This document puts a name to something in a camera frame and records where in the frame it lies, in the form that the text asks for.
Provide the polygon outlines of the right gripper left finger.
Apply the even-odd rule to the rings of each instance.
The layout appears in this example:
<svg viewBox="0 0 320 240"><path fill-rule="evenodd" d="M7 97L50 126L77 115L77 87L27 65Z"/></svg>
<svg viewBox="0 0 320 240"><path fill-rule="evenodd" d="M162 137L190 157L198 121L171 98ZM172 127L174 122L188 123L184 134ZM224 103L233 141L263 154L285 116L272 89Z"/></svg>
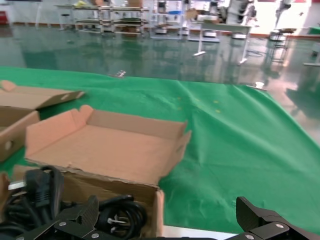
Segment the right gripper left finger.
<svg viewBox="0 0 320 240"><path fill-rule="evenodd" d="M113 237L95 229L99 202L90 196L84 204L64 209L50 223L16 237L17 240L111 240Z"/></svg>

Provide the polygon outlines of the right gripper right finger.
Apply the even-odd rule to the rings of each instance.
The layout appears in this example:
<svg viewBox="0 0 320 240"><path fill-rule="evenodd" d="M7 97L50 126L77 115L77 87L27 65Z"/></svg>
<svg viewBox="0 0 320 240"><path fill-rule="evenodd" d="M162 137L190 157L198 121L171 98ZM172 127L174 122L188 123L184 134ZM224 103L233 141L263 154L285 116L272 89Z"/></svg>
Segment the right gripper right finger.
<svg viewBox="0 0 320 240"><path fill-rule="evenodd" d="M243 196L236 198L236 220L244 231L236 240L318 240L319 235L297 227L276 211L254 206Z"/></svg>

